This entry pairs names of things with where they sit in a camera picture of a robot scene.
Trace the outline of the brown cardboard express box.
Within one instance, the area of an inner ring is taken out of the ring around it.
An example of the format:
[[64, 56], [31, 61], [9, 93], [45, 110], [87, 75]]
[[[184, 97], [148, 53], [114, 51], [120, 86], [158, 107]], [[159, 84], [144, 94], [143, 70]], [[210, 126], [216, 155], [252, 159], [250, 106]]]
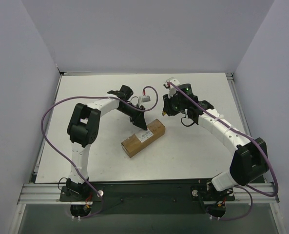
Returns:
[[122, 149], [129, 158], [134, 157], [140, 151], [151, 145], [166, 132], [163, 123], [155, 119], [147, 125], [147, 130], [140, 130], [121, 142]]

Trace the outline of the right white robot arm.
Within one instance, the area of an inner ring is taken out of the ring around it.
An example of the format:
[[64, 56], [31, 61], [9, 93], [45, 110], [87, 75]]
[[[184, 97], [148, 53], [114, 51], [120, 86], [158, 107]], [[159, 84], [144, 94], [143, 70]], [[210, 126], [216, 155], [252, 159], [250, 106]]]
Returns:
[[221, 192], [236, 185], [245, 186], [269, 170], [265, 160], [267, 147], [263, 139], [249, 140], [233, 127], [206, 100], [193, 94], [189, 83], [180, 84], [174, 79], [164, 83], [168, 93], [163, 95], [163, 115], [176, 116], [182, 113], [194, 124], [209, 131], [230, 152], [230, 167], [211, 179], [213, 187]]

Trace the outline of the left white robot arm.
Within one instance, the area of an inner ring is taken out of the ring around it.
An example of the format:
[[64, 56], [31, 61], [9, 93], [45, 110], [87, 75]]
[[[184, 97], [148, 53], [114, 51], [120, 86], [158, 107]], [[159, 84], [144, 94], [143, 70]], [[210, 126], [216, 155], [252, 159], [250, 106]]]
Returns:
[[145, 108], [142, 105], [131, 104], [129, 99], [132, 95], [133, 90], [122, 85], [118, 91], [109, 91], [105, 98], [98, 98], [89, 104], [76, 104], [67, 128], [72, 143], [72, 162], [75, 166], [71, 167], [66, 182], [66, 187], [71, 190], [71, 195], [76, 200], [84, 200], [90, 190], [84, 180], [89, 179], [89, 151], [97, 138], [102, 116], [112, 110], [118, 110], [129, 116], [134, 126], [147, 130]]

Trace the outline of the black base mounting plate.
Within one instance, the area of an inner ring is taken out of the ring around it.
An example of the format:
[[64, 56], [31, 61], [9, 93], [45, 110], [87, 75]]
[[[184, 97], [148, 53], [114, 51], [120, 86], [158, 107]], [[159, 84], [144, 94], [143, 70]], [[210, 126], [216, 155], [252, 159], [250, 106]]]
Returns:
[[72, 216], [92, 215], [187, 215], [203, 214], [214, 205], [225, 212], [225, 202], [234, 201], [232, 189], [218, 192], [205, 179], [170, 179], [91, 182], [58, 185], [61, 202], [71, 204]]

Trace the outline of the aluminium frame rail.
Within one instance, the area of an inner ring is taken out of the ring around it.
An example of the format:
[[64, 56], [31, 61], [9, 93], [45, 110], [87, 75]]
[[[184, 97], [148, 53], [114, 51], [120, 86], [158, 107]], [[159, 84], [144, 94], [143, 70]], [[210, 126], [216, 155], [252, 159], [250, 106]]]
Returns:
[[[250, 188], [247, 188], [248, 192], [245, 192], [239, 188], [234, 188], [234, 198], [227, 199], [227, 203], [250, 203], [250, 197], [252, 196], [254, 203], [278, 203], [279, 197], [268, 197], [262, 195]], [[19, 195], [18, 204], [63, 204], [63, 201], [59, 200], [60, 190], [55, 184], [27, 184], [24, 185]]]

